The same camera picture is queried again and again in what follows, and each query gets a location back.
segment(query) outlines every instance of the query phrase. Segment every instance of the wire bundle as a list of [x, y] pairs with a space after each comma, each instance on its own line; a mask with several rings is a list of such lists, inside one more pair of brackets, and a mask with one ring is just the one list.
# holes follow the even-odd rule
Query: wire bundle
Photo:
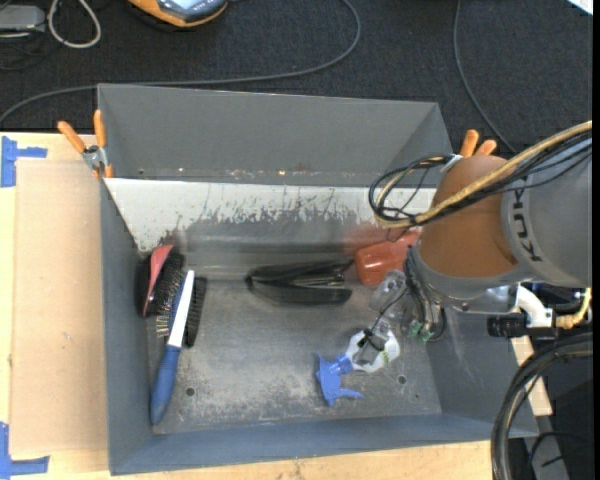
[[[376, 179], [369, 187], [369, 204], [376, 221], [385, 227], [410, 228], [421, 226], [426, 222], [440, 219], [466, 208], [490, 195], [515, 190], [515, 187], [511, 186], [513, 182], [545, 169], [557, 165], [564, 166], [561, 171], [551, 178], [533, 185], [526, 185], [526, 188], [537, 187], [562, 176], [591, 157], [592, 141], [589, 140], [591, 134], [588, 133], [591, 130], [592, 121], [587, 121], [557, 133], [517, 154], [500, 167], [488, 172], [426, 212], [413, 214], [406, 211], [407, 206], [420, 189], [424, 176], [415, 192], [403, 205], [400, 207], [387, 206], [389, 194], [405, 176], [416, 169], [428, 170], [435, 165], [444, 165], [453, 158], [453, 155], [431, 155], [420, 158], [406, 167], [394, 169]], [[566, 154], [564, 158], [555, 160], [556, 157], [570, 149], [572, 151]], [[376, 196], [376, 190], [381, 186], [380, 193]]]
[[541, 378], [542, 372], [558, 359], [569, 360], [589, 356], [593, 356], [592, 332], [555, 342], [532, 355], [518, 369], [504, 396], [491, 434], [491, 464], [495, 480], [513, 480], [509, 464], [509, 429], [518, 410]]

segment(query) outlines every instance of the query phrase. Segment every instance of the yellow cable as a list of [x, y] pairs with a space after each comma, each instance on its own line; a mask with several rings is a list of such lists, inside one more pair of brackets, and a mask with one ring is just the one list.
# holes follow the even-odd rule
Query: yellow cable
[[580, 309], [572, 315], [560, 315], [556, 318], [556, 327], [561, 329], [573, 329], [576, 325], [580, 324], [584, 320], [589, 309], [589, 303], [591, 302], [591, 288], [587, 288], [584, 291], [584, 297], [582, 298], [582, 304]]
[[[408, 227], [413, 227], [413, 226], [421, 226], [426, 221], [431, 220], [432, 218], [437, 216], [444, 209], [462, 201], [463, 199], [469, 197], [470, 195], [474, 194], [478, 190], [481, 190], [486, 185], [488, 185], [493, 180], [495, 180], [498, 176], [501, 176], [502, 174], [504, 174], [506, 171], [508, 171], [512, 167], [515, 167], [516, 165], [524, 162], [525, 160], [531, 158], [533, 155], [537, 154], [538, 152], [540, 152], [544, 149], [550, 148], [551, 146], [554, 146], [555, 144], [558, 144], [567, 139], [570, 139], [571, 137], [574, 137], [575, 135], [578, 135], [580, 133], [584, 133], [588, 130], [591, 130], [592, 125], [593, 125], [592, 121], [586, 121], [582, 124], [573, 126], [571, 128], [568, 128], [567, 130], [556, 133], [555, 135], [552, 135], [551, 137], [543, 140], [542, 142], [539, 142], [536, 145], [518, 153], [516, 156], [511, 158], [506, 163], [502, 164], [500, 167], [497, 167], [496, 169], [488, 172], [481, 178], [478, 178], [477, 180], [473, 181], [472, 183], [470, 183], [469, 185], [464, 187], [462, 190], [456, 192], [454, 195], [448, 197], [441, 203], [438, 203], [436, 206], [429, 208], [429, 210], [427, 210], [426, 212], [416, 215], [412, 221], [409, 221], [409, 219], [404, 219], [404, 220], [400, 220], [400, 221], [391, 221], [391, 220], [384, 219], [383, 217], [381, 217], [379, 215], [375, 215], [376, 221], [379, 224], [381, 224], [382, 226], [388, 227], [388, 228], [408, 228]], [[393, 183], [394, 180], [396, 180], [396, 179], [397, 179], [397, 176], [395, 178], [393, 178], [390, 183]], [[386, 192], [386, 190], [387, 190], [387, 187], [385, 187], [385, 189], [383, 189], [381, 194], [384, 194]]]

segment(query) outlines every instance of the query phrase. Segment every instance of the orange device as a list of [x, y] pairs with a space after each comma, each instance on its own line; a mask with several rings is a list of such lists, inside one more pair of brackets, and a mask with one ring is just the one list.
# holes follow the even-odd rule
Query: orange device
[[227, 0], [128, 0], [139, 17], [153, 25], [192, 29], [216, 18]]

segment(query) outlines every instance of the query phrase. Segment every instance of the brush bristles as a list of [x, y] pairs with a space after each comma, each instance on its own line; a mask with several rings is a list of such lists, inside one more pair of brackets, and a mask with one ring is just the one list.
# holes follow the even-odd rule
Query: brush bristles
[[171, 253], [160, 270], [147, 306], [147, 314], [164, 314], [171, 311], [183, 280], [182, 257]]
[[187, 314], [187, 327], [185, 329], [184, 341], [187, 347], [193, 347], [198, 329], [200, 328], [200, 319], [202, 318], [202, 305], [207, 292], [207, 280], [204, 277], [196, 278], [193, 297], [189, 304], [189, 313]]

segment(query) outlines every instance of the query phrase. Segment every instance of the orange object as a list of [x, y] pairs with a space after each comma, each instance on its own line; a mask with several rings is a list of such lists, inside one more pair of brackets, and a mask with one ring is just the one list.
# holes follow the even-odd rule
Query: orange object
[[107, 145], [107, 135], [104, 132], [104, 122], [102, 121], [102, 110], [97, 109], [93, 113], [93, 129], [96, 134], [98, 147], [104, 148]]
[[476, 155], [490, 155], [493, 153], [498, 147], [498, 143], [493, 139], [485, 140], [478, 150], [476, 151]]
[[67, 138], [78, 153], [82, 154], [87, 150], [84, 141], [73, 129], [73, 126], [66, 121], [58, 121], [58, 131]]
[[404, 271], [404, 260], [409, 247], [420, 236], [420, 229], [406, 231], [398, 240], [385, 240], [358, 249], [355, 254], [356, 270], [362, 284], [373, 286], [380, 284], [387, 272]]
[[467, 134], [464, 136], [464, 142], [462, 148], [460, 148], [460, 154], [464, 157], [473, 155], [478, 145], [478, 139], [480, 134], [476, 130], [467, 130]]

